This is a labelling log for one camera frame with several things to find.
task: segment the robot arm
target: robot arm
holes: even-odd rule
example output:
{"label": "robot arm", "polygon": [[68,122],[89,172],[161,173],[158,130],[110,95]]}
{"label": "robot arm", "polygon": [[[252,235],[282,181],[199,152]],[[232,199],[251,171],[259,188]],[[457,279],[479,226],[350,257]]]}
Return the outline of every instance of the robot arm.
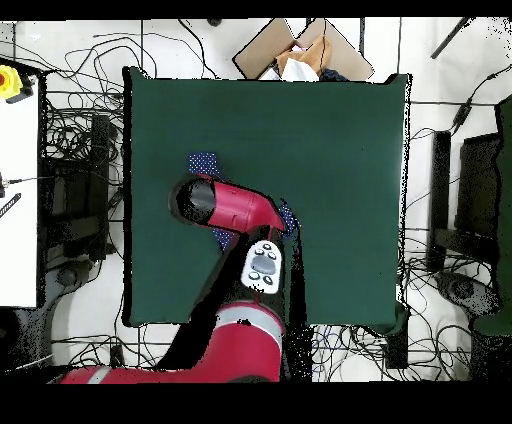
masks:
{"label": "robot arm", "polygon": [[184,346],[194,337],[190,328],[210,322],[204,354],[190,369],[94,367],[74,370],[61,383],[279,381],[285,331],[284,224],[274,203],[257,192],[194,176],[171,192],[169,208],[183,221],[239,234],[212,271],[191,321],[173,341],[173,346]]}

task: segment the green table surface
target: green table surface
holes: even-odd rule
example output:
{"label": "green table surface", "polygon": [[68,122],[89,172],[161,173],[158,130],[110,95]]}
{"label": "green table surface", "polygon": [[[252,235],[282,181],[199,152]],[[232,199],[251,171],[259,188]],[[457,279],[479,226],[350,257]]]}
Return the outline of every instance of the green table surface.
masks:
{"label": "green table surface", "polygon": [[209,229],[167,209],[198,151],[295,212],[309,323],[395,322],[406,75],[388,84],[129,75],[132,325],[187,321],[220,255]]}

